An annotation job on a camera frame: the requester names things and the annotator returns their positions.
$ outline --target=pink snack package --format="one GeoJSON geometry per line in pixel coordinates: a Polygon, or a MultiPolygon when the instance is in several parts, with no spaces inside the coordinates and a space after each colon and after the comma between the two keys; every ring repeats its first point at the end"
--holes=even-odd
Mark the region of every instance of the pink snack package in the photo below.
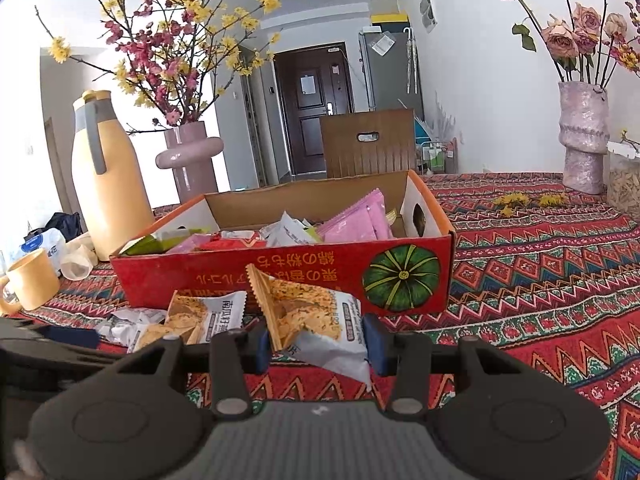
{"type": "Polygon", "coordinates": [[[327,243],[365,242],[394,238],[391,227],[386,221],[385,197],[377,188],[339,215],[322,224],[316,229],[316,232],[327,243]],[[373,237],[371,237],[369,226],[373,230],[373,237]]]}
{"type": "Polygon", "coordinates": [[[202,244],[205,244],[211,240],[213,235],[196,233],[191,235],[186,240],[177,244],[174,248],[169,249],[165,254],[184,254],[184,253],[193,253],[197,247],[202,244]]]}

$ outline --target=mug handle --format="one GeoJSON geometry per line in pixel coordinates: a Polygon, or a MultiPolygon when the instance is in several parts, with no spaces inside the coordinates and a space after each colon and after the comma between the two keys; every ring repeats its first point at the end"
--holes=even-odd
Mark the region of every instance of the mug handle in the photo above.
{"type": "Polygon", "coordinates": [[[2,278],[0,278],[0,312],[5,316],[10,316],[11,314],[15,314],[16,312],[22,310],[20,301],[17,301],[16,303],[7,303],[4,300],[4,288],[8,285],[8,283],[8,276],[2,276],[2,278]]]}

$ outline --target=thermos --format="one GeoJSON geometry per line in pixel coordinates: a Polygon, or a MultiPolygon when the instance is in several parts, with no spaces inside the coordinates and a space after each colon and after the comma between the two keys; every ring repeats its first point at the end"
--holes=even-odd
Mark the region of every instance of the thermos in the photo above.
{"type": "Polygon", "coordinates": [[[72,176],[84,221],[101,261],[154,222],[131,140],[111,92],[87,91],[74,103],[72,176]]]}

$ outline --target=black bag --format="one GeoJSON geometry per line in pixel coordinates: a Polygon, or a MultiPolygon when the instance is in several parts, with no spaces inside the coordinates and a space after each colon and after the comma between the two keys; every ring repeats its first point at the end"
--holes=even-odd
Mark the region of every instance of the black bag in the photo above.
{"type": "Polygon", "coordinates": [[[53,213],[51,219],[47,222],[47,225],[34,229],[24,237],[24,241],[31,240],[34,236],[42,234],[49,229],[57,229],[65,237],[67,242],[70,242],[74,238],[79,237],[82,234],[82,226],[80,225],[80,213],[73,213],[68,215],[66,213],[53,213]]]}

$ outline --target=cardboard box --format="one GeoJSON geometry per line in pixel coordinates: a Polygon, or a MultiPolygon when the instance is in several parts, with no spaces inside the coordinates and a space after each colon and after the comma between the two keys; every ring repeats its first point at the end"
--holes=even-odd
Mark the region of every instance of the cardboard box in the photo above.
{"type": "Polygon", "coordinates": [[[247,290],[247,312],[258,312],[245,266],[272,276],[353,294],[363,314],[441,312],[447,306],[455,232],[426,184],[414,171],[399,171],[197,197],[157,221],[140,236],[178,227],[210,232],[260,228],[286,210],[323,222],[379,188],[386,211],[400,216],[395,240],[282,248],[199,251],[188,254],[111,256],[132,306],[166,308],[175,290],[188,296],[224,296],[247,290]]]}
{"type": "Polygon", "coordinates": [[[415,170],[413,110],[320,117],[327,178],[415,170]]]}

